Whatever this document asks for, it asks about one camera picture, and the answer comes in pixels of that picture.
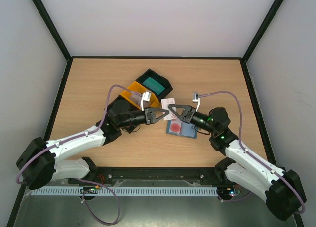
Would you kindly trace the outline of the red circle card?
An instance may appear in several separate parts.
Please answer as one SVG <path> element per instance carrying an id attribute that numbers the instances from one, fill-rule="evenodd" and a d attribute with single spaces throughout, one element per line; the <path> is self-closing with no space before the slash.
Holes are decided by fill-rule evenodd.
<path id="1" fill-rule="evenodd" d="M 172 121 L 170 123 L 169 132 L 173 133 L 173 134 L 180 135 L 180 133 L 181 133 L 181 123 L 180 122 L 176 122 L 176 121 Z"/>

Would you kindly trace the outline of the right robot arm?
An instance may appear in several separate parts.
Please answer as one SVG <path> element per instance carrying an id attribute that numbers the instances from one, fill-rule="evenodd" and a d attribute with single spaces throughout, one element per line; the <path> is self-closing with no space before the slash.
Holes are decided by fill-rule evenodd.
<path id="1" fill-rule="evenodd" d="M 226 109 L 216 107 L 209 114 L 190 105 L 170 104 L 169 109 L 182 122 L 210 132 L 211 146 L 225 156 L 215 171 L 216 180 L 242 185 L 262 199 L 269 211 L 285 221 L 293 214 L 302 214 L 307 201 L 299 175 L 271 164 L 247 147 L 229 129 Z"/>

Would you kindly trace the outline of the teal card holder wallet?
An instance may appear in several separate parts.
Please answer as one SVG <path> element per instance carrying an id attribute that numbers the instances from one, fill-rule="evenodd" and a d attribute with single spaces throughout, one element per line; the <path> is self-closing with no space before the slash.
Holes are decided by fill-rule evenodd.
<path id="1" fill-rule="evenodd" d="M 181 123 L 181 133 L 180 135 L 178 134 L 173 134 L 169 132 L 169 127 L 170 123 L 172 121 L 180 122 Z M 179 119 L 174 119 L 174 120 L 169 120 L 167 123 L 167 128 L 166 128 L 166 134 L 169 135 L 174 135 L 174 136 L 180 136 L 180 137 L 186 137 L 186 138 L 192 138 L 196 139 L 197 138 L 197 132 L 194 129 L 194 126 L 185 122 L 180 121 Z"/>

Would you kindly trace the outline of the black bin with red cards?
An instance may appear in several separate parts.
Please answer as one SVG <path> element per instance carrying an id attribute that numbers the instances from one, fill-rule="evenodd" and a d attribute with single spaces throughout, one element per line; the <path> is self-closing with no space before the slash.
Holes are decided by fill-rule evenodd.
<path id="1" fill-rule="evenodd" d="M 129 103 L 129 101 L 121 95 L 118 95 L 108 104 L 108 109 L 111 108 L 113 105 L 126 105 L 129 110 L 131 109 L 131 104 Z"/>

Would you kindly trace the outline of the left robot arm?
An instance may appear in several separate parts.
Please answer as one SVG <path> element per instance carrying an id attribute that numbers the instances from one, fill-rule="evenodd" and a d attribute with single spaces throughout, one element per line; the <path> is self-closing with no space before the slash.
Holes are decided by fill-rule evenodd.
<path id="1" fill-rule="evenodd" d="M 30 190 L 39 189 L 58 179 L 91 178 L 91 172 L 95 169 L 91 160 L 68 158 L 84 150 L 113 142 L 122 135 L 123 128 L 155 124 L 167 115 L 169 110 L 157 107 L 131 110 L 125 99 L 119 99 L 110 104 L 104 120 L 82 132 L 49 141 L 42 137 L 33 139 L 16 165 L 21 171 L 23 182 Z"/>

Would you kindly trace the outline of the white floral VIP card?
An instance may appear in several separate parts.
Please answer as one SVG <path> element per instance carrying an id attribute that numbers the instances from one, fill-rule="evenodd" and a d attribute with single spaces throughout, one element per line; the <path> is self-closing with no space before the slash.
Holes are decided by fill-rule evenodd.
<path id="1" fill-rule="evenodd" d="M 164 121 L 174 120 L 177 118 L 176 115 L 168 108 L 170 104 L 174 103 L 174 98 L 165 98 L 161 100 L 161 108 L 168 111 L 168 115 L 163 118 Z"/>

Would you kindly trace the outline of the yellow bin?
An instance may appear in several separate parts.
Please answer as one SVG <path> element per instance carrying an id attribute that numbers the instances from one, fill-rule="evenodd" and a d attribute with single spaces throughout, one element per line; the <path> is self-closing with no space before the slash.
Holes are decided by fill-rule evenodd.
<path id="1" fill-rule="evenodd" d="M 145 91 L 150 91 L 152 93 L 150 101 L 151 101 L 151 105 L 150 107 L 159 107 L 160 106 L 160 102 L 158 100 L 158 97 L 155 95 L 154 92 L 152 92 L 150 89 L 146 88 L 145 86 L 143 86 L 142 84 L 134 81 L 129 87 L 129 90 L 137 92 L 137 94 L 143 94 Z M 130 91 L 123 91 L 120 95 L 123 96 L 125 99 L 127 99 L 132 105 L 134 105 L 135 107 L 137 107 L 138 109 L 141 109 L 140 107 L 140 103 L 136 104 L 133 101 L 130 100 L 129 96 L 131 95 L 132 92 Z"/>

